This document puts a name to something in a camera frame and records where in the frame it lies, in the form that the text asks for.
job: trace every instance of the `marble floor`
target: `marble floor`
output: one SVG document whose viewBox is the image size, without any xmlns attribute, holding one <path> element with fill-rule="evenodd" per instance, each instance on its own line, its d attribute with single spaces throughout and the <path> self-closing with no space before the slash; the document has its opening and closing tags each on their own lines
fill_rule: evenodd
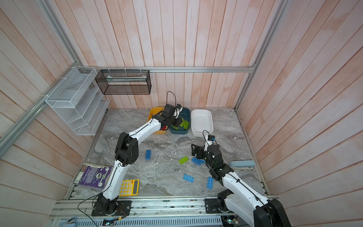
<svg viewBox="0 0 363 227">
<path fill-rule="evenodd" d="M 225 163 L 238 160 L 252 160 L 251 151 L 240 128 L 233 109 L 212 108 L 214 132 L 220 145 Z M 143 125 L 150 109 L 113 109 L 109 110 L 97 144 L 87 162 L 101 165 L 114 164 L 115 147 L 121 132 L 130 132 Z M 186 135 L 153 134 L 139 145 L 139 158 L 129 168 L 125 179 L 139 179 L 138 196 L 216 196 L 226 188 L 217 181 L 213 189 L 207 189 L 210 177 L 206 165 L 198 166 L 191 162 L 191 144 L 203 146 L 203 137 L 195 137 L 191 130 Z M 151 150 L 151 160 L 145 160 L 146 150 Z M 178 162 L 187 156 L 189 161 Z M 235 170 L 236 173 L 257 192 L 263 194 L 261 180 L 255 169 Z M 194 177 L 194 182 L 183 180 L 183 175 Z M 98 189 L 77 186 L 74 197 L 87 198 L 101 192 Z"/>
</svg>

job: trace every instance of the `book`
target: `book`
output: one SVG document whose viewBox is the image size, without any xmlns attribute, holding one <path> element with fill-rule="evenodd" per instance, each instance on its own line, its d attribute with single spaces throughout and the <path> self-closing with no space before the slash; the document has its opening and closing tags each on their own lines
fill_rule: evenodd
<svg viewBox="0 0 363 227">
<path fill-rule="evenodd" d="M 75 184 L 103 189 L 112 172 L 112 166 L 84 163 L 74 180 Z"/>
</svg>

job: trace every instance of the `wire mesh rack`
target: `wire mesh rack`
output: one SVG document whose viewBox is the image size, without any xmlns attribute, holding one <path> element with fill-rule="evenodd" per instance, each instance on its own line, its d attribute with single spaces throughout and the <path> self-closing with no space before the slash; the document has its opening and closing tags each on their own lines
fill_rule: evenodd
<svg viewBox="0 0 363 227">
<path fill-rule="evenodd" d="M 148 70 L 102 69 L 96 82 L 103 94 L 150 94 Z"/>
<path fill-rule="evenodd" d="M 49 95 L 47 104 L 52 108 L 75 108 L 96 75 L 93 67 L 74 67 Z"/>
<path fill-rule="evenodd" d="M 98 87 L 89 89 L 95 77 L 95 68 L 75 67 L 46 99 L 76 135 L 95 135 L 110 103 Z"/>
</svg>

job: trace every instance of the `yellow calculator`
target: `yellow calculator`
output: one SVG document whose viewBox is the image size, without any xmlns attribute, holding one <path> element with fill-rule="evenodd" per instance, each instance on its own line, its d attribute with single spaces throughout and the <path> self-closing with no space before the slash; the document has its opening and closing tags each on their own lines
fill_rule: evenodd
<svg viewBox="0 0 363 227">
<path fill-rule="evenodd" d="M 138 179 L 123 181 L 119 196 L 137 195 L 139 193 L 139 182 Z"/>
</svg>

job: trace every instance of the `yellow bowl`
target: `yellow bowl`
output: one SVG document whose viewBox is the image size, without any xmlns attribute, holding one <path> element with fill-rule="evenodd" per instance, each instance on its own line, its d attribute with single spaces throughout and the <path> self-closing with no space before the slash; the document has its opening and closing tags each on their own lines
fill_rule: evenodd
<svg viewBox="0 0 363 227">
<path fill-rule="evenodd" d="M 149 121 L 152 117 L 152 115 L 155 115 L 157 114 L 158 112 L 160 112 L 162 109 L 164 109 L 164 107 L 154 107 L 150 110 L 150 113 L 149 113 L 149 118 L 147 119 L 147 121 Z M 166 130 L 159 130 L 159 131 L 156 131 L 154 132 L 154 134 L 165 134 L 166 133 Z"/>
</svg>

